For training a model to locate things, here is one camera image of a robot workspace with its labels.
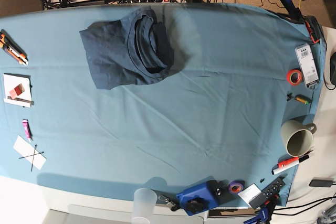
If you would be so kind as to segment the beige ceramic mug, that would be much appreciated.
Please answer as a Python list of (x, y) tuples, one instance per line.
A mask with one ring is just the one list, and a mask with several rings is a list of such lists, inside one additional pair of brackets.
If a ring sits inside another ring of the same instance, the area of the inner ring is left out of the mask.
[(288, 155), (299, 157), (307, 153), (313, 144), (313, 134), (317, 126), (314, 123), (301, 124), (289, 120), (281, 126), (281, 139)]

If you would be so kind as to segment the blue black spring clamp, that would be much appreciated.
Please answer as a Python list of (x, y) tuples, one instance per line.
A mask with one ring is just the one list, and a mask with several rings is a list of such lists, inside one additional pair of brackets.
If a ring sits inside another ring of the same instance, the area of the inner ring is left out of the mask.
[(261, 207), (259, 210), (257, 216), (246, 220), (243, 222), (243, 224), (260, 224), (260, 223), (270, 223), (271, 216), (273, 214), (273, 211), (275, 209), (276, 203), (278, 202), (279, 195), (274, 195), (271, 200), (268, 200), (265, 205)]

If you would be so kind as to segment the red black clamp tool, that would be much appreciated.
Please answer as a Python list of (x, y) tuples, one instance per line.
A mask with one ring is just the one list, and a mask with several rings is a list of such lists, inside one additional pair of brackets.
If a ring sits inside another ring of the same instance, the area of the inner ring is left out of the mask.
[(321, 39), (320, 27), (315, 17), (306, 16), (305, 25), (314, 44), (318, 43)]

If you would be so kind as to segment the white sticky note pad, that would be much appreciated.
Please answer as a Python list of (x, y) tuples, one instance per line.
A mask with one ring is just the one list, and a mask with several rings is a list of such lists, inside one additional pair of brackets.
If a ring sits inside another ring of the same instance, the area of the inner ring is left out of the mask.
[(256, 184), (248, 186), (246, 189), (238, 193), (238, 196), (248, 205), (257, 195), (261, 193), (261, 190), (257, 187)]

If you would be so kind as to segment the orange green battery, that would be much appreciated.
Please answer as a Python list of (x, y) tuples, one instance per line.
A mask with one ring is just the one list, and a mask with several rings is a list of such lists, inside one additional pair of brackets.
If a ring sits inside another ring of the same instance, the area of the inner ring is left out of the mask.
[(308, 105), (308, 104), (311, 103), (310, 99), (308, 99), (308, 98), (306, 98), (306, 97), (304, 97), (302, 95), (296, 95), (295, 96), (295, 100), (298, 101), (298, 102), (300, 102), (300, 103), (303, 103), (305, 105)]

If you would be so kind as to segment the red white marker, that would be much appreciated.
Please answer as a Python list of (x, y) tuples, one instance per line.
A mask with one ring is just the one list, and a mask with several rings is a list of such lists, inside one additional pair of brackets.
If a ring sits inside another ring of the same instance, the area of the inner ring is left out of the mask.
[(280, 163), (278, 163), (278, 166), (277, 168), (273, 169), (271, 171), (271, 173), (273, 175), (276, 175), (276, 174), (279, 174), (281, 172), (284, 172), (294, 166), (297, 166), (298, 164), (300, 164), (301, 162), (305, 161), (309, 159), (309, 155), (304, 155), (302, 157), (293, 157), (293, 158), (290, 158), (290, 159), (287, 159), (287, 160), (284, 160)]

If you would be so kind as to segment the purple tape roll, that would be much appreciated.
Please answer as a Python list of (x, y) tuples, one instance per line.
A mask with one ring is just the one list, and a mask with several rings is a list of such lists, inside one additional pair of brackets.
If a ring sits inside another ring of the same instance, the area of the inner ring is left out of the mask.
[(245, 185), (245, 181), (244, 180), (234, 180), (232, 182), (229, 183), (228, 185), (228, 191), (231, 193), (231, 194), (238, 194), (240, 193), (241, 191), (244, 190), (244, 185)]

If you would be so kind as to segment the dark blue T-shirt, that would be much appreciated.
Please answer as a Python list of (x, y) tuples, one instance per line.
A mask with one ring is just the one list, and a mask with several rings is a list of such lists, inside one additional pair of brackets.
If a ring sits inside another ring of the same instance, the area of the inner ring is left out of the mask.
[(92, 80), (100, 90), (158, 83), (174, 65), (166, 26), (150, 6), (122, 19), (93, 23), (79, 34)]

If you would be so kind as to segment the black hairpin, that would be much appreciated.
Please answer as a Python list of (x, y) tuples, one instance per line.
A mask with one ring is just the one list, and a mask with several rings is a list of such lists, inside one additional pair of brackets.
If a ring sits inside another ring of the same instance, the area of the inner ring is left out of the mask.
[(32, 160), (31, 160), (31, 172), (33, 171), (33, 167), (34, 167), (34, 157), (35, 157), (35, 153), (36, 153), (36, 148), (37, 148), (37, 144), (35, 144), (35, 147), (34, 147), (34, 152), (33, 152), (33, 155), (32, 155)]
[(28, 158), (28, 157), (34, 157), (34, 156), (36, 156), (36, 155), (41, 155), (41, 154), (43, 154), (44, 152), (35, 152), (34, 154), (32, 154), (32, 155), (28, 155), (28, 156), (23, 156), (23, 157), (20, 157), (19, 159), (22, 159), (22, 158)]

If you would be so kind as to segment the translucent plastic cup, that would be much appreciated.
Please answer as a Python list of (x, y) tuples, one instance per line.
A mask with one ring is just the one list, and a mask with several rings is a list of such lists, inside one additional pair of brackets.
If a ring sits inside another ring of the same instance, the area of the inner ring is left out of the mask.
[(134, 192), (132, 223), (151, 223), (158, 196), (155, 191), (140, 188)]

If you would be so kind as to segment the white paper card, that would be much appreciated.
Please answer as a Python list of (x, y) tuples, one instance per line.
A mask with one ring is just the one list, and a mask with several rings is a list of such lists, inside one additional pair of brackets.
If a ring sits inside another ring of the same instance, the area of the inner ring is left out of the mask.
[[(30, 143), (25, 141), (21, 136), (17, 137), (17, 139), (14, 143), (13, 149), (18, 154), (20, 154), (21, 157), (32, 155), (33, 152), (34, 152), (34, 147), (32, 145), (30, 145)], [(22, 159), (27, 160), (32, 165), (32, 157), (22, 158)], [(37, 168), (38, 170), (41, 170), (41, 168), (44, 166), (46, 160), (47, 159), (43, 154), (36, 155), (34, 157), (34, 167)]]

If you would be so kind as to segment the blue bar clamp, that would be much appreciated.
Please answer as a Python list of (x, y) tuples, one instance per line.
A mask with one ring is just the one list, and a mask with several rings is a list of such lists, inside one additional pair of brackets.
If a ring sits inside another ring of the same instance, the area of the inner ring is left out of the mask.
[(284, 8), (287, 10), (290, 19), (298, 22), (303, 21), (303, 15), (298, 7), (296, 7), (292, 0), (280, 0)]

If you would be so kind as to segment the light blue table cloth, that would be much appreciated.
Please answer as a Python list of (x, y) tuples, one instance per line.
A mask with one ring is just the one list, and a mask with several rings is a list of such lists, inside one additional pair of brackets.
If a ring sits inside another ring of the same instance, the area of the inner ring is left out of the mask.
[[(80, 31), (144, 6), (166, 26), (168, 77), (97, 89)], [(1, 30), (29, 60), (1, 53), (1, 74), (28, 76), (33, 99), (1, 103), (1, 175), (73, 193), (132, 200), (141, 187), (172, 196), (207, 180), (262, 186), (286, 153), (281, 126), (311, 123), (322, 88), (286, 79), (295, 49), (312, 42), (305, 24), (254, 6), (84, 6), (5, 17)], [(47, 159), (41, 170), (13, 149), (18, 136), (29, 142), (23, 119)]]

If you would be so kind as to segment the black power adapter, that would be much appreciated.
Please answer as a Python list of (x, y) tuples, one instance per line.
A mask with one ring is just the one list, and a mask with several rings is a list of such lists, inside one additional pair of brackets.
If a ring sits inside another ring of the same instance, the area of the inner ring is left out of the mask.
[(333, 185), (335, 185), (335, 182), (329, 179), (312, 179), (311, 182), (309, 183), (310, 187), (329, 188)]

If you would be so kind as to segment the red tape roll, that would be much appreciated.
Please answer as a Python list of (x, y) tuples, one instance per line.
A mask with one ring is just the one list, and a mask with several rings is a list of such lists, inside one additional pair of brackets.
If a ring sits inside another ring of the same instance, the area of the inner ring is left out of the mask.
[(297, 86), (303, 81), (303, 75), (299, 69), (289, 70), (287, 72), (286, 78), (291, 86)]

